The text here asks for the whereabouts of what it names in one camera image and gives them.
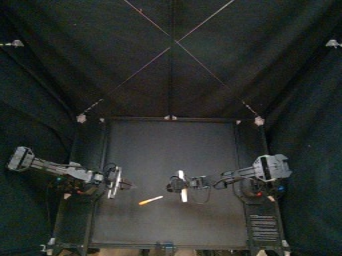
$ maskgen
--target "black cloth ceiling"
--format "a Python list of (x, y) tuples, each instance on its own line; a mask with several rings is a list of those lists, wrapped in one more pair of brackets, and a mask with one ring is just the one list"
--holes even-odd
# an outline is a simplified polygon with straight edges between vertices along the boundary
[(241, 101), (261, 115), (274, 106), (342, 8), (334, 0), (66, 0), (3, 1), (3, 10), (75, 114), (105, 99), (87, 115), (252, 118)]

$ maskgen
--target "metal frame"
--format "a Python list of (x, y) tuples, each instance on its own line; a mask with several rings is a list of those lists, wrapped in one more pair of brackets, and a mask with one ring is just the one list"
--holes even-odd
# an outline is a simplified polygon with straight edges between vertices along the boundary
[[(236, 120), (232, 119), (225, 119), (225, 118), (179, 118), (177, 120), (165, 120), (163, 118), (155, 118), (155, 117), (113, 117), (110, 118), (111, 121), (153, 121), (153, 122), (209, 122), (209, 123), (230, 123), (230, 122), (236, 122)], [(249, 122), (254, 122), (254, 119), (245, 119), (242, 121), (249, 121)], [(240, 160), (240, 126), (236, 125), (234, 126), (234, 133), (236, 133), (236, 150), (237, 150), (237, 166), (241, 166), (241, 160)], [(109, 126), (106, 125), (106, 129), (105, 129), (105, 134), (102, 137), (102, 168), (105, 165), (105, 160), (106, 160), (106, 152), (107, 152), (107, 142), (109, 142)], [(258, 152), (260, 154), (268, 154), (269, 153), (269, 147), (268, 147), (268, 141), (266, 141), (266, 136), (265, 136), (265, 130), (264, 130), (264, 126), (258, 127), (258, 133), (261, 135), (261, 152)], [(97, 197), (95, 199), (91, 200), (93, 203), (93, 210), (89, 213), (87, 216), (87, 228), (86, 228), (86, 234), (83, 236), (83, 244), (69, 244), (69, 243), (63, 243), (62, 245), (58, 245), (58, 250), (57, 252), (59, 253), (62, 250), (62, 246), (65, 246), (65, 248), (74, 248), (79, 251), (82, 256), (87, 255), (87, 250), (89, 248), (131, 248), (131, 249), (153, 249), (153, 248), (161, 248), (163, 252), (169, 251), (170, 252), (170, 248), (173, 247), (173, 252), (175, 251), (177, 248), (190, 248), (188, 246), (178, 246), (177, 248), (174, 247), (174, 245), (170, 244), (111, 244), (111, 243), (93, 243), (91, 242), (91, 235), (93, 235), (93, 231), (94, 231), (94, 215), (95, 215), (95, 211), (97, 211), (97, 206), (98, 206), (98, 199), (99, 197)], [(252, 212), (252, 207), (256, 206), (256, 203), (246, 203), (244, 202), (244, 206), (245, 206), (245, 218), (246, 218), (246, 226), (248, 226), (248, 236), (249, 236), (249, 241), (246, 241), (246, 247), (229, 247), (226, 248), (228, 250), (238, 250), (238, 251), (244, 251), (244, 250), (250, 250), (252, 255), (256, 256), (260, 252), (260, 250), (262, 249), (268, 249), (268, 250), (274, 250), (280, 255), (284, 255), (284, 246), (282, 246), (282, 241), (285, 240), (285, 236), (284, 236), (284, 227), (282, 227), (282, 221), (281, 221), (281, 214), (280, 214), (280, 208), (278, 208), (278, 203), (274, 203), (274, 208), (273, 208), (273, 214), (276, 216), (277, 219), (277, 224), (278, 224), (278, 232), (280, 232), (280, 241), (277, 241), (274, 243), (274, 245), (270, 246), (260, 246), (258, 244), (254, 243), (253, 241), (253, 227), (252, 227), (252, 220), (249, 218), (249, 214)], [(222, 250), (224, 248), (216, 248), (216, 247), (192, 247), (196, 250)]]

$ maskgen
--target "cable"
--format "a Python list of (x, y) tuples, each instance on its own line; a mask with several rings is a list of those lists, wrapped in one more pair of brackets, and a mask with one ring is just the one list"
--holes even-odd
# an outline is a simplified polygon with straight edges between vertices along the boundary
[[(171, 47), (167, 47), (158, 55), (153, 58), (153, 60), (113, 89), (107, 92), (107, 96), (111, 95), (154, 62), (159, 57), (170, 50)], [(81, 115), (85, 115), (87, 112), (90, 112), (95, 106), (105, 101), (105, 98), (99, 99), (82, 113)]]
[(277, 181), (277, 179), (274, 178), (274, 179), (270, 179), (270, 180), (265, 180), (265, 179), (262, 179), (262, 178), (260, 178), (260, 177), (257, 177), (257, 179), (258, 180), (261, 180), (262, 182), (265, 182), (265, 183), (269, 183), (269, 182), (274, 182), (274, 181)]
[[(153, 21), (153, 19), (142, 12), (142, 10), (139, 10), (133, 3), (129, 0), (125, 0), (125, 2), (131, 6), (131, 8), (150, 21), (150, 23), (170, 37), (170, 34), (163, 30), (163, 28)], [(181, 44), (181, 41), (184, 39), (186, 39), (197, 30), (200, 27), (202, 27), (209, 20), (212, 20), (222, 11), (224, 9), (226, 9), (233, 3), (236, 2), (236, 0), (232, 0), (230, 2), (228, 2), (221, 8), (220, 10), (212, 14), (209, 16), (209, 18), (200, 23), (200, 25), (193, 28), (190, 30), (190, 32), (179, 39), (179, 40), (174, 40), (174, 42), (181, 46), (181, 48), (188, 52), (188, 54), (194, 58), (194, 60), (200, 63), (200, 65), (205, 68), (205, 70), (212, 74), (212, 76), (218, 80), (218, 82), (225, 86), (225, 87), (230, 87), (228, 84), (224, 83), (224, 81), (220, 79), (220, 77), (214, 74), (214, 72), (208, 68), (208, 66), (200, 61), (200, 59), (194, 56), (194, 54), (192, 54), (192, 52), (186, 49), (186, 47)], [(171, 47), (169, 47), (123, 82), (122, 84), (119, 84), (109, 93), (107, 95), (113, 94), (122, 86), (123, 84), (134, 77), (138, 75), (138, 73), (141, 73), (141, 71), (171, 49)], [(246, 103), (246, 101), (236, 96), (236, 98), (242, 102), (244, 106), (252, 111), (252, 113), (256, 116), (260, 116), (258, 112), (252, 108), (252, 106)], [(95, 106), (105, 101), (105, 98), (99, 99), (85, 111), (81, 115), (85, 115), (87, 112), (90, 112)]]
[(190, 182), (193, 180), (192, 177), (189, 177), (186, 174), (185, 174), (185, 179), (186, 179), (188, 182)]
[(193, 32), (194, 32), (196, 30), (198, 30), (198, 28), (202, 27), (202, 25), (205, 25), (205, 23), (208, 23), (208, 21), (212, 20), (212, 18), (214, 18), (214, 16), (217, 16), (217, 15), (220, 14), (220, 12), (221, 12), (224, 9), (226, 9), (226, 7), (229, 7), (229, 6), (234, 3), (234, 1), (236, 1), (236, 0), (232, 0), (229, 3), (226, 3), (226, 4), (220, 8), (220, 10), (218, 10), (213, 15), (210, 15), (209, 18), (208, 18), (204, 22), (201, 22), (200, 25), (198, 25), (178, 41), (181, 42), (184, 39), (186, 39), (186, 37), (188, 37), (189, 35), (192, 35)]
[(204, 202), (198, 202), (198, 200), (196, 199), (196, 197), (193, 196), (193, 194), (190, 194), (192, 199), (193, 199), (193, 201), (196, 202), (196, 204), (206, 204), (206, 203), (209, 202), (210, 196), (212, 196), (212, 187), (209, 187), (208, 190), (209, 190), (208, 198), (206, 198), (206, 200), (205, 200)]
[(213, 184), (213, 187), (216, 188), (216, 186), (221, 183), (221, 182), (224, 182), (224, 181), (226, 181), (226, 180), (230, 180), (230, 182), (226, 182), (226, 184), (228, 185), (232, 185), (232, 184), (234, 184), (236, 182), (238, 182), (238, 181), (241, 181), (241, 180), (244, 180), (244, 179), (249, 179), (249, 180), (253, 180), (253, 178), (249, 178), (249, 177), (244, 177), (244, 176), (240, 176), (240, 177), (228, 177), (228, 178), (222, 178), (221, 180), (218, 180), (214, 184)]

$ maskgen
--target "white marker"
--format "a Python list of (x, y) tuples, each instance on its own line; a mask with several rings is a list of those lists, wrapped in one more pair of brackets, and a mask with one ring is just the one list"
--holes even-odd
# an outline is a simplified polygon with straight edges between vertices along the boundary
[[(178, 177), (179, 179), (182, 179), (186, 182), (186, 177), (185, 177), (185, 172), (182, 170), (178, 171)], [(188, 189), (184, 188), (182, 192), (181, 192), (181, 198), (182, 198), (182, 202), (186, 203), (188, 202)]]
[(155, 198), (151, 198), (151, 199), (149, 199), (149, 200), (145, 200), (145, 201), (142, 201), (142, 202), (139, 203), (139, 205), (149, 204), (149, 203), (151, 203), (153, 201), (159, 200), (159, 199), (162, 199), (162, 198), (163, 198), (163, 196), (158, 196), (158, 197), (155, 197)]

